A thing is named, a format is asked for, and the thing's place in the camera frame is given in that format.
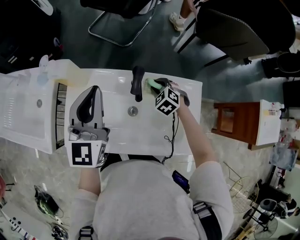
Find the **sink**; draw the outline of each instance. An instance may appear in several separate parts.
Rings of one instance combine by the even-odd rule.
[[[65,140],[68,139],[69,109],[76,98],[86,89],[98,85],[103,94],[104,117],[103,122],[110,128],[109,141],[106,152],[169,156],[171,144],[165,136],[172,138],[173,115],[164,116],[155,109],[153,95],[142,92],[142,101],[136,102],[135,96],[130,94],[132,72],[113,69],[85,69],[90,75],[87,86],[68,87],[65,111]],[[146,78],[166,77],[179,84],[190,99],[190,110],[196,120],[200,121],[202,83],[189,79],[145,73]],[[128,114],[130,107],[137,108],[135,116]],[[174,155],[190,155],[191,151],[184,133],[183,126],[179,122],[178,131],[174,143]]]
[[[0,137],[53,153],[58,84],[41,86],[38,75],[38,68],[0,75]]]

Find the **white sneaker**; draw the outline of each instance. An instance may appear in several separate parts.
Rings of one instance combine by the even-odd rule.
[[[169,16],[169,20],[173,24],[176,31],[178,31],[178,32],[184,31],[184,23],[180,21],[177,13],[172,12]]]

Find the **faucet handle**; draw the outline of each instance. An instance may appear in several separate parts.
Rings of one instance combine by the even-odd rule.
[[[132,70],[133,80],[131,82],[130,93],[135,95],[135,100],[141,102],[142,98],[142,79],[145,74],[145,69],[140,66],[135,66]]]

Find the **dark green floor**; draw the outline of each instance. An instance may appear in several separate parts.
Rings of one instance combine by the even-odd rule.
[[[174,44],[179,33],[174,31],[168,16],[173,11],[179,12],[181,0],[159,4],[150,24],[128,48],[120,48],[88,33],[89,25],[100,11],[82,7],[79,0],[50,2],[62,14],[63,58],[71,59],[81,68],[131,70],[135,65],[140,65],[147,72],[203,82],[203,98],[226,102],[283,100],[284,79],[265,79],[261,64],[257,60],[246,66],[224,60],[203,68],[205,63],[224,54],[209,44],[202,45],[199,39],[194,39],[181,54],[177,54]],[[108,15],[94,31],[127,43],[148,17],[142,15],[124,20],[118,15]],[[188,34],[182,38],[180,45],[188,38]]]

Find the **forearm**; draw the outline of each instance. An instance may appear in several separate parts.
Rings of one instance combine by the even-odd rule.
[[[99,169],[82,168],[78,188],[99,195],[101,192]]]
[[[215,161],[216,157],[209,139],[183,101],[177,113],[186,132],[196,167],[207,161]]]

